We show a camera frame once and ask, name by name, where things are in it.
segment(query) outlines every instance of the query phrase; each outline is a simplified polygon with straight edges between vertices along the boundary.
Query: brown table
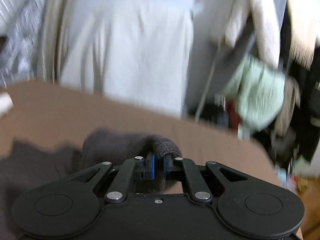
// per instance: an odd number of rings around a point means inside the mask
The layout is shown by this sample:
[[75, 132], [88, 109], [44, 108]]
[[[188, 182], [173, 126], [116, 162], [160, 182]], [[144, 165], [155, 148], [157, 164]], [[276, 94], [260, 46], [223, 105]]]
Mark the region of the brown table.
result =
[[[81, 148], [90, 132], [108, 127], [160, 134], [173, 140], [182, 155], [196, 164], [217, 161], [279, 185], [261, 146], [207, 124], [173, 119], [41, 81], [15, 84], [6, 91], [14, 109], [0, 120], [0, 157], [10, 154], [14, 139], [49, 150], [65, 143]], [[171, 192], [180, 191], [175, 187]]]

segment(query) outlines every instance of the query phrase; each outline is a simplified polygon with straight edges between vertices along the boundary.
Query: white sheet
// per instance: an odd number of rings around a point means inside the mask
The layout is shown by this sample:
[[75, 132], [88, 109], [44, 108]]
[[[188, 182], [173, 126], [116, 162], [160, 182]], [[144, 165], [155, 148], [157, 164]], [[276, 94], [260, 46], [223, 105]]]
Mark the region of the white sheet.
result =
[[64, 86], [180, 116], [193, 26], [189, 10], [117, 0], [87, 20], [63, 66]]

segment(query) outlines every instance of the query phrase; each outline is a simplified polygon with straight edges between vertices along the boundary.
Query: beige garment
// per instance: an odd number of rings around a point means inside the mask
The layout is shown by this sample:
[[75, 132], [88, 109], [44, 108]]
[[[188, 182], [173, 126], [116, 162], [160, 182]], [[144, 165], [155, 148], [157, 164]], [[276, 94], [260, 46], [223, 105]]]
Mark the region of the beige garment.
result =
[[308, 0], [288, 0], [291, 20], [290, 57], [307, 70], [312, 64], [320, 27], [318, 10], [309, 4]]
[[56, 80], [56, 48], [65, 6], [68, 0], [46, 0], [41, 46], [37, 60], [37, 77]]
[[275, 121], [274, 132], [276, 135], [281, 137], [286, 135], [295, 105], [300, 107], [300, 88], [294, 78], [287, 77], [284, 85], [283, 105]]

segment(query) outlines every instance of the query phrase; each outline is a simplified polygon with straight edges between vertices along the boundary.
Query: gray fabric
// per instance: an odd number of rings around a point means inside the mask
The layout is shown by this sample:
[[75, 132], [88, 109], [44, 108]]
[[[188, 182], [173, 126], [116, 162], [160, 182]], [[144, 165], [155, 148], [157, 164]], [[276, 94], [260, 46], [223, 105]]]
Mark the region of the gray fabric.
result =
[[[287, 0], [274, 0], [274, 3], [276, 6], [279, 26], [281, 27]], [[245, 54], [250, 52], [255, 55], [255, 51], [257, 51], [255, 39], [254, 25], [252, 18], [250, 17], [247, 20], [247, 25], [238, 39], [236, 46], [233, 49], [221, 48], [218, 52], [215, 72], [212, 78], [210, 92], [208, 94], [217, 94], [224, 88], [224, 86], [227, 85]]]

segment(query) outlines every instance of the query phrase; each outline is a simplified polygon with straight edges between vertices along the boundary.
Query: silver screw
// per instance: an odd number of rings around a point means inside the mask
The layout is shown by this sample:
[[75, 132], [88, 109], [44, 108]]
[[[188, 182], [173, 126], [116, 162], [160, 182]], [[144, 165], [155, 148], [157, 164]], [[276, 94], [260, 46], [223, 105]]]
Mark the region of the silver screw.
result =
[[199, 191], [195, 194], [195, 197], [197, 199], [201, 199], [201, 200], [207, 200], [211, 197], [211, 194], [205, 191]]
[[107, 194], [107, 198], [112, 200], [118, 200], [122, 198], [122, 196], [123, 196], [122, 193], [119, 191], [111, 191]]

